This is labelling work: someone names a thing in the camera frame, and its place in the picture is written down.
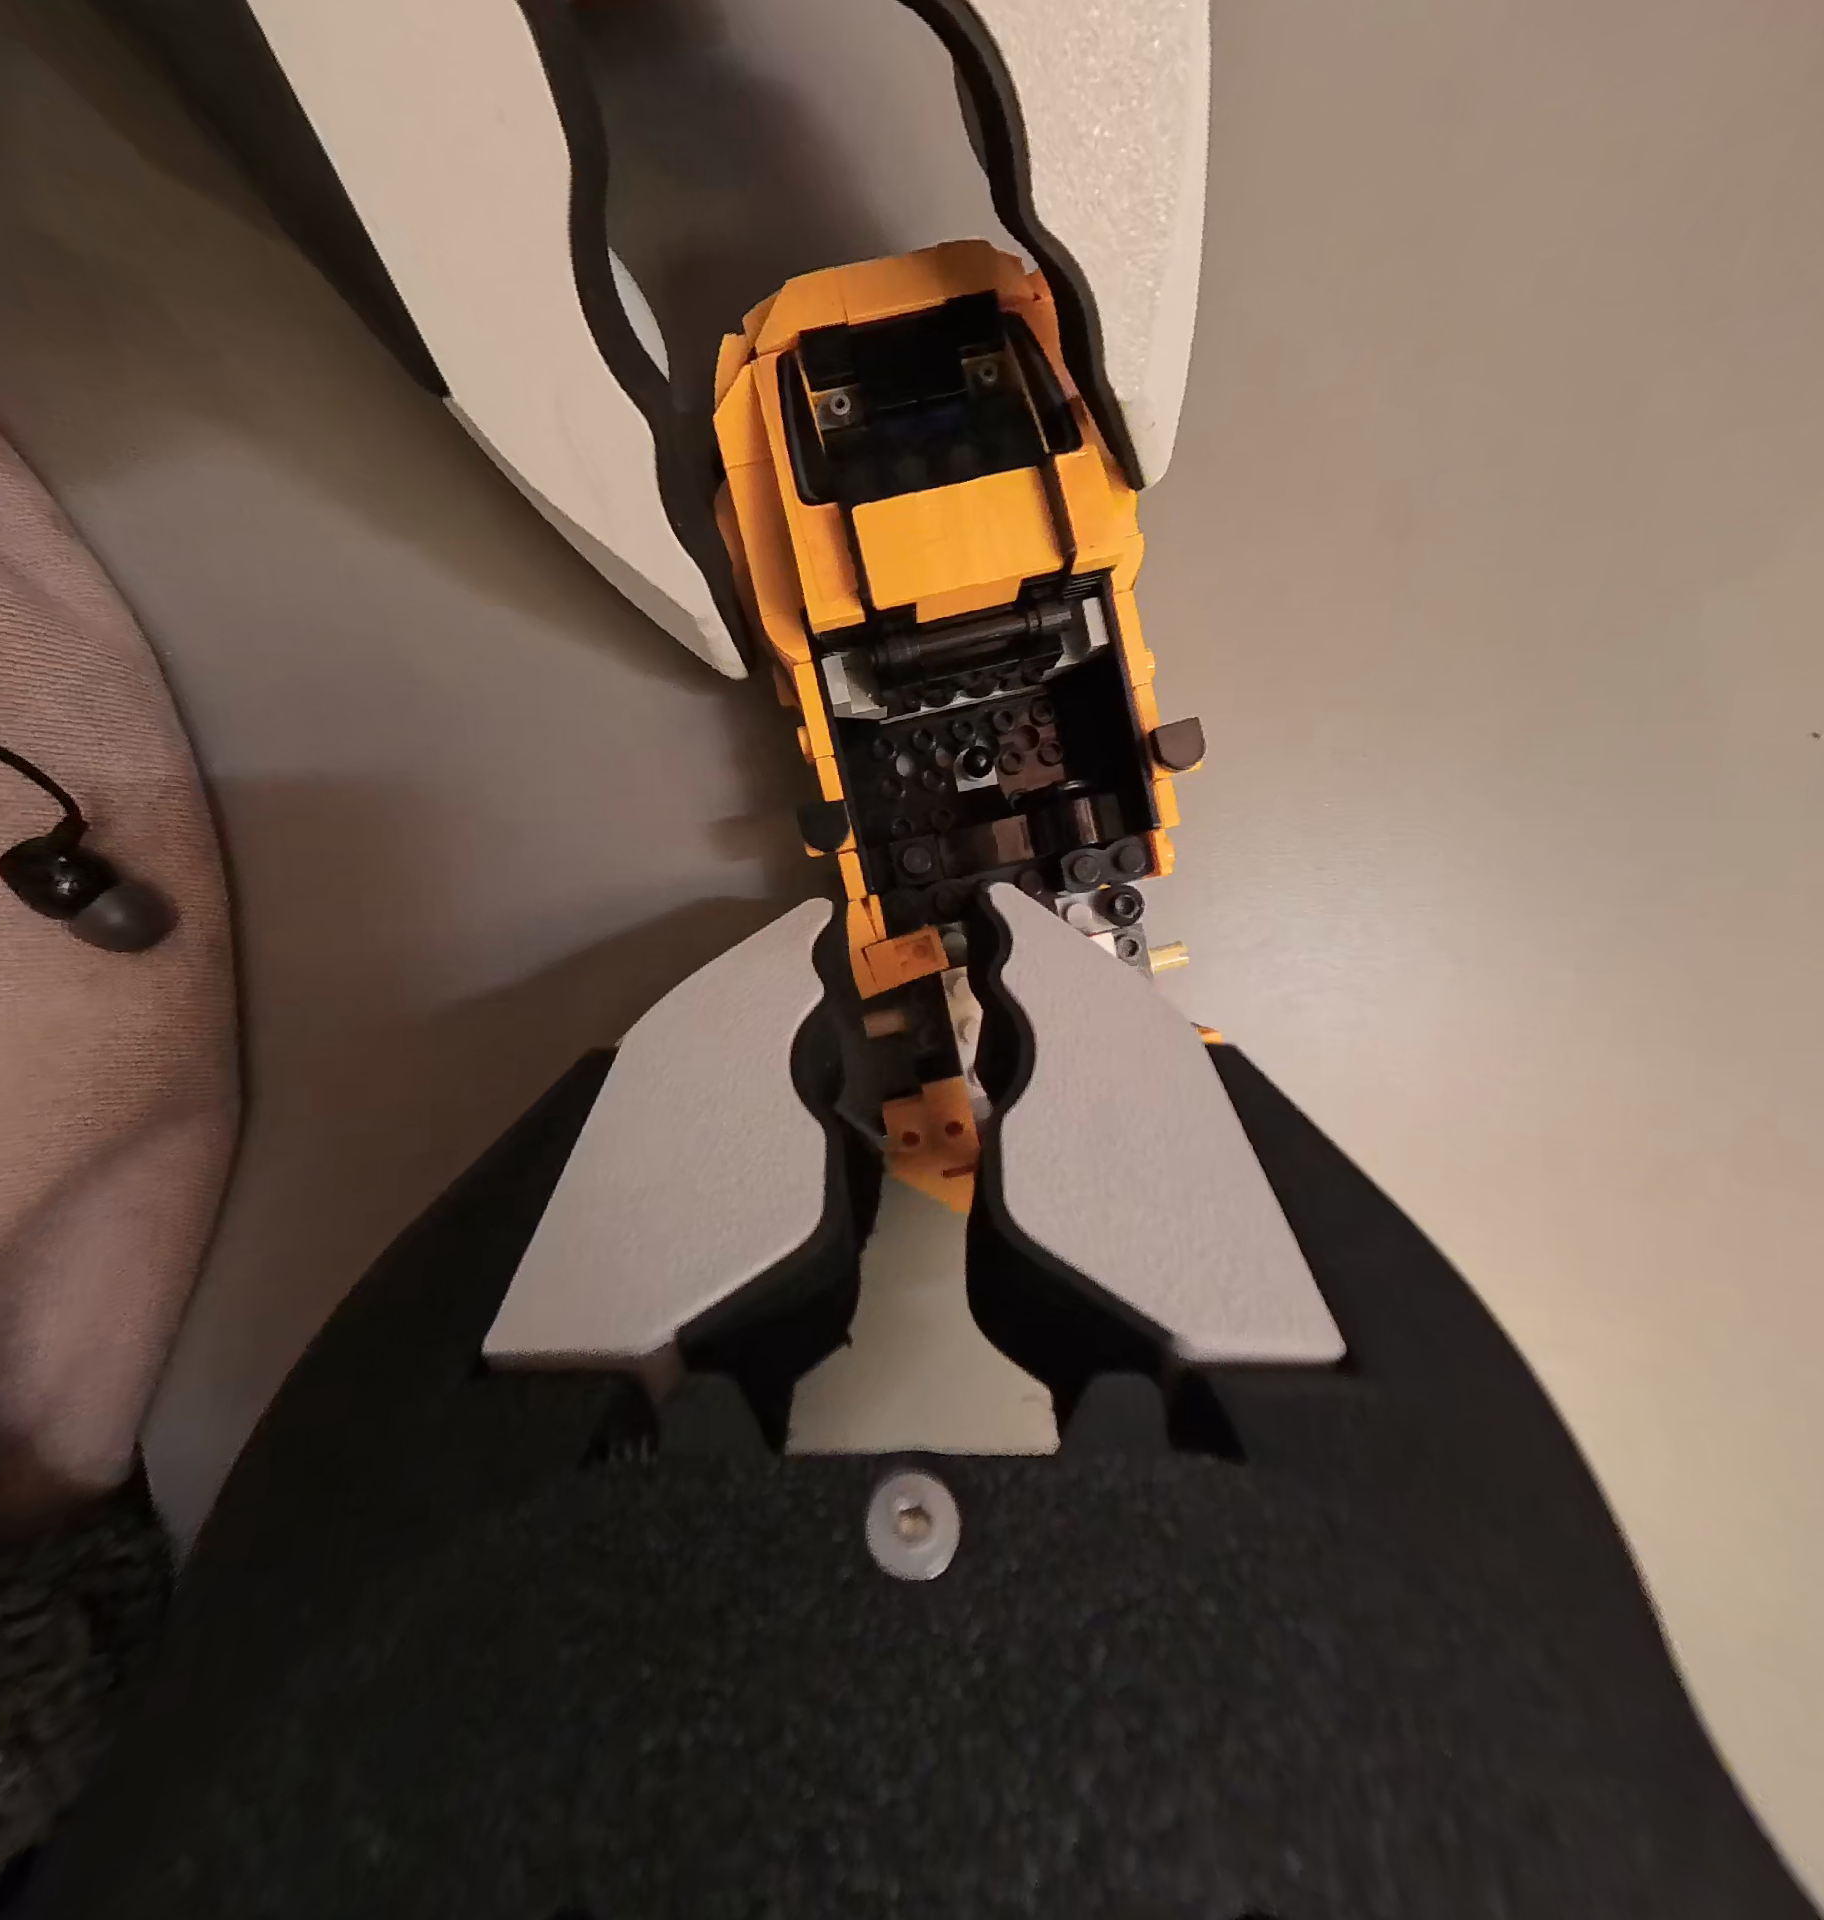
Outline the beige hoodie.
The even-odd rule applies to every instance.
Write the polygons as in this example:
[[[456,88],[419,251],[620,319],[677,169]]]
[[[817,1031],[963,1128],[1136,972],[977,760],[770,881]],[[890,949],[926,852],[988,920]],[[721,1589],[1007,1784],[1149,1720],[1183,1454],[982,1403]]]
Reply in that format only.
[[[0,433],[0,748],[55,779],[166,922],[108,949],[0,877],[0,1545],[119,1488],[225,1190],[227,877],[157,656]],[[0,855],[62,823],[0,764]]]

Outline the orange lego car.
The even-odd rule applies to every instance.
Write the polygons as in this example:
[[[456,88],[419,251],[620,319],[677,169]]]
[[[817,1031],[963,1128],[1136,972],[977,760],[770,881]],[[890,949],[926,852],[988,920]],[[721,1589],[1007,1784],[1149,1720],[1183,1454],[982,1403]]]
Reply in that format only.
[[[1040,269],[948,243],[786,281],[722,338],[716,518],[839,867],[890,1177],[969,1212],[990,1110],[969,910],[995,883],[1139,972],[1178,778],[1126,477]]]

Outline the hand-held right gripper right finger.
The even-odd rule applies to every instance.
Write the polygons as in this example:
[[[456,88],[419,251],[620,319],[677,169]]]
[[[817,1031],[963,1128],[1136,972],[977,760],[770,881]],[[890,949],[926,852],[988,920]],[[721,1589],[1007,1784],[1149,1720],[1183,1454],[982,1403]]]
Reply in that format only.
[[[1346,1339],[1214,1051],[1139,968],[1014,885],[982,897],[993,1090],[976,1220],[1181,1364],[1327,1370]]]

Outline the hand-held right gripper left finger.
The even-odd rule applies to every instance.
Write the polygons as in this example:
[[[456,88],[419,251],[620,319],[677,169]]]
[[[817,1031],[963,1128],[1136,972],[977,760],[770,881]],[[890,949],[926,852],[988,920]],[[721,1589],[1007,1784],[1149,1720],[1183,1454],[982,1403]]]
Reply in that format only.
[[[807,1373],[858,1299],[865,1168],[807,900],[626,1031],[483,1355],[503,1368]]]

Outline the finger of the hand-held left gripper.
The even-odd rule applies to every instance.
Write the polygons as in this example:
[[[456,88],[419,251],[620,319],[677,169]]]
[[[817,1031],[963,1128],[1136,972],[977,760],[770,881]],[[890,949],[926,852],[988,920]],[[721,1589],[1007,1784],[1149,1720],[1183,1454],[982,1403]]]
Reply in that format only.
[[[1079,394],[1136,490],[1187,391],[1212,160],[1209,3],[916,3],[1001,225],[1044,275]]]
[[[571,5],[252,5],[312,132],[495,466],[730,680],[749,630],[709,466],[623,300]]]

